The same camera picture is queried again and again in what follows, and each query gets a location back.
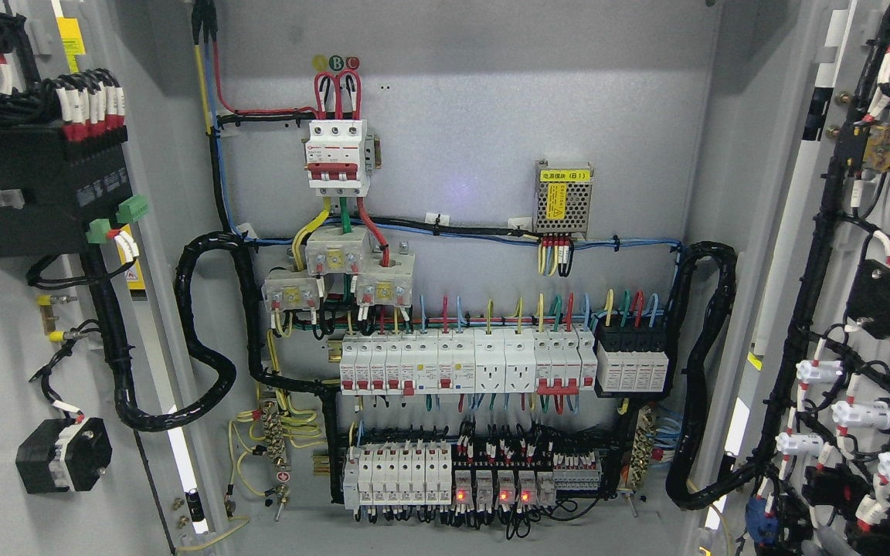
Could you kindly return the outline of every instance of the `black spiral wrap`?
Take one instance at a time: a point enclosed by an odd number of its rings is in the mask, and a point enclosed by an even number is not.
[[[730,316],[730,310],[737,293],[737,253],[731,246],[723,243],[700,242],[693,243],[682,254],[678,264],[678,274],[675,277],[674,287],[671,292],[671,302],[667,314],[670,319],[667,323],[668,372],[674,373],[674,367],[678,365],[678,338],[685,316],[688,313],[689,291],[692,288],[692,276],[696,267],[703,259],[710,259],[720,270],[716,290],[709,299],[703,319],[702,332],[696,338],[692,351],[689,352],[685,362],[685,409],[682,416],[681,432],[678,437],[678,449],[675,450],[668,469],[668,478],[664,488],[678,507],[683,510],[700,510],[709,506],[717,497],[713,490],[723,490],[723,483],[714,483],[698,493],[689,493],[688,482],[692,465],[695,464],[696,455],[702,444],[703,433],[706,430],[706,418],[709,408],[709,395],[706,386],[706,357],[710,348],[716,342],[723,325]]]
[[[81,266],[84,268],[85,274],[88,275],[102,276],[106,274],[105,259],[102,257],[102,250],[99,246],[90,246],[87,253],[82,254]],[[95,305],[95,313],[98,314],[98,327],[105,349],[105,361],[112,369],[114,386],[116,386],[116,414],[126,425],[142,432],[163,432],[163,430],[176,429],[178,426],[188,425],[189,422],[194,422],[195,419],[207,414],[226,397],[226,394],[229,394],[229,389],[236,382],[236,366],[219,353],[209,351],[213,356],[204,359],[195,358],[215,369],[219,373],[219,377],[201,398],[172,414],[149,415],[142,411],[138,408],[135,398],[133,356],[130,355],[133,346],[128,343],[126,337],[126,324],[123,321],[123,312],[119,306],[119,299],[116,297],[116,290],[109,280],[93,283],[89,285],[89,290]],[[194,314],[191,314],[190,310],[187,314],[193,332]],[[181,317],[183,321],[185,319],[183,311]],[[191,337],[188,337],[189,351],[191,351],[192,339],[201,345],[197,337],[192,334]]]

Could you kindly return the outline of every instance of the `red breaker toggle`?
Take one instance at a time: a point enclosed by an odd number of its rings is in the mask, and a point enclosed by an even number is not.
[[[328,176],[332,181],[343,181],[340,176],[345,174],[346,180],[356,180],[359,175],[359,164],[351,162],[308,162],[307,171],[311,173],[311,179],[325,179]]]

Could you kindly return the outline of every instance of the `green terminal connector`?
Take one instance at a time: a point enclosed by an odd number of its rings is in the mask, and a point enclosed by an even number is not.
[[[134,195],[119,204],[116,219],[119,224],[133,224],[149,212],[149,201],[142,195]]]
[[[109,219],[93,219],[88,222],[88,232],[85,233],[85,236],[88,236],[88,243],[108,242],[107,235],[110,229],[112,229],[112,222],[109,222]]]

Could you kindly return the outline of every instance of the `circuit breaker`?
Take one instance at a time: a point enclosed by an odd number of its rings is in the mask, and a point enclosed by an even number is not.
[[[365,197],[366,120],[313,120],[304,144],[308,185],[321,197]]]

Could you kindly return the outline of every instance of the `yellow caution label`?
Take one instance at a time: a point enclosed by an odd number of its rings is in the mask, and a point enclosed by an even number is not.
[[[548,184],[548,208],[545,208],[545,218],[564,219],[566,217],[566,203],[568,203],[568,200],[568,184]]]
[[[60,42],[64,45],[64,56],[67,56],[67,67],[71,73],[78,73],[77,54],[84,54],[84,39],[81,38],[81,27],[75,18],[57,18],[60,29]]]
[[[538,181],[541,183],[549,183],[553,181],[561,181],[561,182],[575,182],[575,181],[589,181],[593,179],[593,173],[589,171],[588,168],[576,168],[576,169],[555,169],[555,170],[541,170],[541,176]]]

